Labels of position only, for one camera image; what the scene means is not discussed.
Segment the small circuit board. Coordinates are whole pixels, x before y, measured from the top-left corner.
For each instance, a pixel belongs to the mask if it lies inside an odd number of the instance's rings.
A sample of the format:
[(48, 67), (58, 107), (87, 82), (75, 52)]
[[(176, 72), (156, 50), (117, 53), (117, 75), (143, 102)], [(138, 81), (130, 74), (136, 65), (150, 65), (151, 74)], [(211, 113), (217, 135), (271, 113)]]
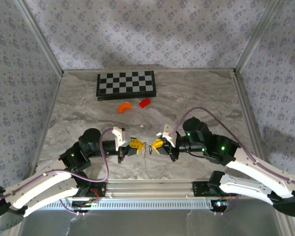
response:
[(212, 200), (211, 204), (213, 207), (221, 208), (221, 207), (227, 207), (230, 202), (227, 200)]
[(90, 208), (99, 204), (99, 201), (73, 201), (71, 206), (73, 208)]

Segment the aluminium mounting rail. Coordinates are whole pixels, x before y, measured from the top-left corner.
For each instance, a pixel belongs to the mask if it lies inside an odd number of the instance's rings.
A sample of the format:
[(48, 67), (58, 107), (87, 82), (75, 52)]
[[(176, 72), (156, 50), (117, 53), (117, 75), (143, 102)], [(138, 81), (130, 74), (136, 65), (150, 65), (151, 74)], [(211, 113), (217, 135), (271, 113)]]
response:
[(100, 200), (180, 200), (194, 198), (194, 179), (133, 179), (110, 180), (105, 197)]

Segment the grey metal sheet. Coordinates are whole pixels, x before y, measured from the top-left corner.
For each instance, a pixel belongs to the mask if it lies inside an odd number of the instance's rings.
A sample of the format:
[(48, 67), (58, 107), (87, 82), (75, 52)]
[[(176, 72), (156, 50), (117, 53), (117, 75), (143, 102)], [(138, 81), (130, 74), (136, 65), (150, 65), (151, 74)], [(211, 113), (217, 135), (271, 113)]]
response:
[(74, 216), (37, 211), (15, 236), (289, 236), (268, 207), (239, 206), (231, 213), (209, 210), (104, 210)]

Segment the long aluminium edge rail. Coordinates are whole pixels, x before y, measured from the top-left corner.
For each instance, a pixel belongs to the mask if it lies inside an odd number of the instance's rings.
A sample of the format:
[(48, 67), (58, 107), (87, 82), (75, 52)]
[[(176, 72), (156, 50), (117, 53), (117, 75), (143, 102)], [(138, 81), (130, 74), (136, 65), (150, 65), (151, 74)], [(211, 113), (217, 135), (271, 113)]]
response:
[(234, 73), (233, 68), (135, 68), (135, 69), (68, 69), (63, 73), (108, 73), (108, 72), (129, 72), (129, 71), (154, 71), (154, 72), (230, 72)]

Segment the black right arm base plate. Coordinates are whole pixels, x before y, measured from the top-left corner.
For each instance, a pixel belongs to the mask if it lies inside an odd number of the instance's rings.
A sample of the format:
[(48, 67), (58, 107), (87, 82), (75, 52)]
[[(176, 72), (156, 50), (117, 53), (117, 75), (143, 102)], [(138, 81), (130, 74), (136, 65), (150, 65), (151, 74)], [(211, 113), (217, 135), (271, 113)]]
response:
[(194, 181), (192, 182), (192, 190), (194, 197), (210, 197), (212, 193), (208, 186), (207, 181)]

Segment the double aluminium side rail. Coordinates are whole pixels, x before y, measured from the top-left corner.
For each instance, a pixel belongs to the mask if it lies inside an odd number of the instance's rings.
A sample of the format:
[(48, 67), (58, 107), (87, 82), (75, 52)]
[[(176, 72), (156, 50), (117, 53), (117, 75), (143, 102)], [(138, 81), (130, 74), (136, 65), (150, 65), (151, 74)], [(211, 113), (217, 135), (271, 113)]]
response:
[(243, 78), (240, 73), (233, 71), (233, 82), (234, 87), (238, 95), (238, 99), (241, 105), (245, 123), (251, 139), (252, 148), (250, 149), (253, 153), (265, 162), (269, 161), (269, 158), (265, 154), (262, 147), (261, 133), (257, 127), (256, 118), (251, 107), (248, 92), (246, 90)]

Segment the thin aluminium side rail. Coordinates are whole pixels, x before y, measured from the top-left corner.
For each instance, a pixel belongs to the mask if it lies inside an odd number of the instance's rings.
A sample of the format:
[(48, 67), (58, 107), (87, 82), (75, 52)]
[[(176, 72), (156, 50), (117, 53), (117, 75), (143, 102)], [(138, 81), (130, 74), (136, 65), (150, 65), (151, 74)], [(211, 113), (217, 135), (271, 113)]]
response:
[(46, 139), (46, 135), (47, 135), (47, 132), (48, 132), (48, 129), (49, 129), (52, 113), (53, 113), (53, 110), (54, 110), (55, 102), (56, 102), (56, 99), (57, 99), (57, 95), (58, 95), (58, 92), (59, 92), (59, 87), (61, 85), (62, 79), (63, 79), (63, 73), (59, 76), (59, 81), (57, 83), (55, 93), (53, 95), (53, 99), (52, 99), (51, 105), (49, 107), (49, 112), (48, 112), (48, 115), (47, 115), (47, 119), (46, 119), (43, 131), (42, 131), (42, 135), (41, 135), (39, 143), (38, 143), (37, 151), (35, 153), (35, 157), (34, 157), (32, 166), (31, 166), (30, 171), (29, 171), (30, 176), (32, 176), (34, 174), (34, 172), (36, 170), (37, 163), (39, 161), (39, 157), (40, 157), (40, 154), (41, 154), (41, 151), (42, 151), (45, 139)]

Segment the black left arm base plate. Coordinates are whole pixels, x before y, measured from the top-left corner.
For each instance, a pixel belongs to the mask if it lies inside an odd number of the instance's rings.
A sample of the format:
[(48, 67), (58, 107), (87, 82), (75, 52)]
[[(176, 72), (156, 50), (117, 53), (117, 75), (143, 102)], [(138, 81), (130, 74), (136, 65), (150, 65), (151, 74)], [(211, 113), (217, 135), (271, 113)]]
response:
[(86, 196), (88, 197), (105, 197), (106, 183), (105, 182), (92, 182), (88, 189)]

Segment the aluminium frame post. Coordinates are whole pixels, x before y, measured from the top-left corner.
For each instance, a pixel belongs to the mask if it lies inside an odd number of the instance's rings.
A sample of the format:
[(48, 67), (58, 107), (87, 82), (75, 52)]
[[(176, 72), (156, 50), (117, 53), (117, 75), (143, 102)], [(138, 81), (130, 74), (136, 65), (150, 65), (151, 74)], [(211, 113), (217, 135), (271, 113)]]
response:
[(44, 36), (41, 28), (39, 27), (34, 15), (32, 14), (30, 8), (28, 7), (25, 0), (13, 0), (18, 7), (22, 17), (24, 18), (26, 24), (28, 25), (30, 31), (35, 37), (37, 43), (42, 49), (43, 53), (47, 57), (48, 62), (57, 73), (59, 77), (63, 76), (63, 70), (57, 61), (55, 54), (53, 53), (51, 47), (48, 44), (47, 38)]
[(260, 18), (257, 21), (252, 34), (236, 63), (236, 66), (234, 68), (234, 72), (236, 75), (243, 71), (254, 50), (256, 49), (259, 41), (261, 40), (264, 32), (268, 28), (276, 12), (283, 3), (284, 0), (269, 0), (269, 2), (266, 4), (263, 13), (260, 15)]

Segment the orange curved plastic block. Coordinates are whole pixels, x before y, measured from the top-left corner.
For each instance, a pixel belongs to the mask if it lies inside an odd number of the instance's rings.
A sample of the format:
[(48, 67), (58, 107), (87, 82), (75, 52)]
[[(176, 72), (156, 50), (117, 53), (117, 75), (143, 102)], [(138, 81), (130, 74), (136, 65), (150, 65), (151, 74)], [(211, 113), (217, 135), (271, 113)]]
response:
[(132, 107), (132, 104), (129, 102), (122, 103), (118, 107), (118, 113), (124, 113), (126, 110), (130, 110), (131, 107)]

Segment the black and white chessboard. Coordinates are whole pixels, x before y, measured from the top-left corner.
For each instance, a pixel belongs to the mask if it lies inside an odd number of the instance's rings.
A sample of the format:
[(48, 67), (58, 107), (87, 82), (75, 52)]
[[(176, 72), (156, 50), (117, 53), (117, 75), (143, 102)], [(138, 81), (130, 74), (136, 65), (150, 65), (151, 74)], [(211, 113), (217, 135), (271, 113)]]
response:
[(154, 72), (129, 71), (100, 73), (97, 75), (97, 100), (118, 100), (155, 97)]

